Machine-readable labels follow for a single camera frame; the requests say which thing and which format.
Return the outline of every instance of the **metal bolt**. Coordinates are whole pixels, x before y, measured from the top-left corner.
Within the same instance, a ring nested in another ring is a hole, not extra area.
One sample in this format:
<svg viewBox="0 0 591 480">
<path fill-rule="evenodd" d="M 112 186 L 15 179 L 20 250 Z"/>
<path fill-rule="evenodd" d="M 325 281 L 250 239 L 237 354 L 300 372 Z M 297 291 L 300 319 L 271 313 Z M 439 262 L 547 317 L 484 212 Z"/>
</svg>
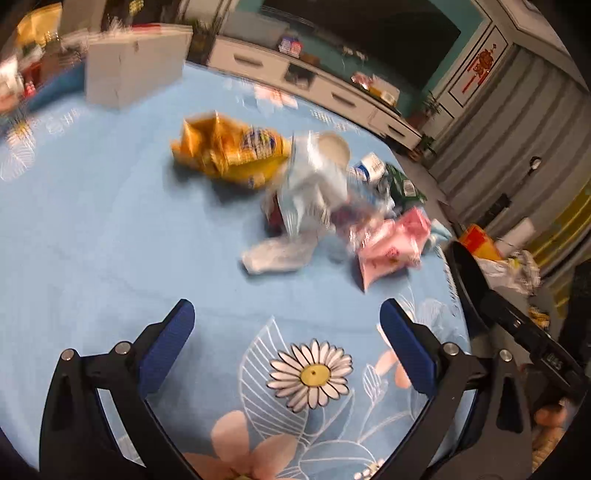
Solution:
<svg viewBox="0 0 591 480">
<path fill-rule="evenodd" d="M 455 343 L 444 343 L 443 351 L 448 355 L 455 356 L 460 352 L 460 348 Z"/>
<path fill-rule="evenodd" d="M 65 361 L 72 360 L 74 358 L 74 353 L 74 350 L 67 348 L 61 353 L 61 359 Z"/>
<path fill-rule="evenodd" d="M 511 354 L 511 352 L 509 350 L 505 350 L 504 348 L 499 352 L 499 356 L 503 359 L 504 362 L 510 362 L 511 360 L 513 360 L 513 355 Z"/>
<path fill-rule="evenodd" d="M 125 355 L 131 350 L 131 344 L 129 342 L 119 342 L 115 345 L 115 352 L 120 355 Z"/>
</svg>

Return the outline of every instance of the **daisy print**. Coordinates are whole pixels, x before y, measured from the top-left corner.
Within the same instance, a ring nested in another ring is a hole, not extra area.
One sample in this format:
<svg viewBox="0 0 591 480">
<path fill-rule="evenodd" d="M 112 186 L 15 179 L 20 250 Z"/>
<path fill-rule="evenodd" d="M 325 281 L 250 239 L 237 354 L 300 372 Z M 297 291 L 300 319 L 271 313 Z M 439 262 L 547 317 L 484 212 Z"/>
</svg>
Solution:
<svg viewBox="0 0 591 480">
<path fill-rule="evenodd" d="M 276 390 L 277 398 L 287 398 L 287 407 L 294 413 L 306 405 L 325 407 L 329 399 L 338 400 L 349 394 L 347 379 L 353 371 L 353 360 L 342 348 L 319 345 L 316 339 L 308 345 L 291 345 L 291 353 L 278 351 L 280 360 L 272 360 L 271 378 L 267 387 Z"/>
</svg>

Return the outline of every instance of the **drawer handle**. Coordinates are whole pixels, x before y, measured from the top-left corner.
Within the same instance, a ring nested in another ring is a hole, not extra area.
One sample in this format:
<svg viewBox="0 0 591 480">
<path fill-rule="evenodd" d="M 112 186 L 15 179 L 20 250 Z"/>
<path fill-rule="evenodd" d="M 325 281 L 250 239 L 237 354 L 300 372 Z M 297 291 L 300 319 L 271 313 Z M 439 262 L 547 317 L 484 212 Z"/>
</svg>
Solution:
<svg viewBox="0 0 591 480">
<path fill-rule="evenodd" d="M 256 67 L 258 69 L 263 66 L 260 60 L 249 59 L 247 57 L 242 57 L 236 54 L 234 55 L 234 60 L 236 60 L 238 63 L 246 63 L 247 65 L 250 65 L 251 67 Z"/>
<path fill-rule="evenodd" d="M 399 131 L 399 130 L 396 130 L 394 127 L 391 127 L 391 126 L 389 126 L 389 125 L 388 125 L 388 128 L 389 128 L 389 129 L 390 129 L 392 132 L 394 132 L 394 133 L 397 133 L 398 135 L 400 135 L 401 137 L 404 137 L 404 136 L 405 136 L 405 135 L 404 135 L 404 134 L 403 134 L 401 131 Z"/>
<path fill-rule="evenodd" d="M 340 95 L 337 95 L 336 93 L 333 93 L 332 96 L 335 100 L 339 101 L 340 103 L 344 103 L 346 106 L 350 106 L 351 108 L 356 107 L 356 105 L 351 100 L 347 100 L 346 98 L 343 98 Z"/>
</svg>

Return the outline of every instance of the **person's hand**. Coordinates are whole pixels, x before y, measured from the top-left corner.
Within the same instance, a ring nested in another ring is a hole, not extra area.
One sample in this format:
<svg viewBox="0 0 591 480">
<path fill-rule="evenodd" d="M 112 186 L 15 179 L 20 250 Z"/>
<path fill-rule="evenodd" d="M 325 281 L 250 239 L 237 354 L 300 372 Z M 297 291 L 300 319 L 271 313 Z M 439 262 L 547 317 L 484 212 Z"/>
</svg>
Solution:
<svg viewBox="0 0 591 480">
<path fill-rule="evenodd" d="M 533 470 L 538 468 L 562 438 L 564 430 L 561 427 L 566 421 L 566 417 L 567 410 L 565 406 L 561 404 L 543 407 L 535 413 L 534 421 L 542 427 L 542 429 L 532 442 Z"/>
</svg>

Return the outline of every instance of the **small box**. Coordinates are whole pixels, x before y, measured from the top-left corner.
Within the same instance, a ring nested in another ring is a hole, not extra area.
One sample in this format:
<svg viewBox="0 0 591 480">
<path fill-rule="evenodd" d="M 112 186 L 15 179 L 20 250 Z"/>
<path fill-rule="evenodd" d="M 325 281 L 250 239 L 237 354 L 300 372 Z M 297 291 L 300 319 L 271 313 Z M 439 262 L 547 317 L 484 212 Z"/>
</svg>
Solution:
<svg viewBox="0 0 591 480">
<path fill-rule="evenodd" d="M 182 77 L 193 29 L 154 24 L 89 38 L 86 100 L 123 108 Z"/>
<path fill-rule="evenodd" d="M 386 80 L 381 79 L 380 77 L 373 75 L 372 77 L 372 87 L 379 91 L 379 97 L 386 103 L 392 106 L 396 106 L 398 103 L 398 98 L 400 97 L 400 90 L 398 90 L 394 85 L 386 82 Z"/>
</svg>

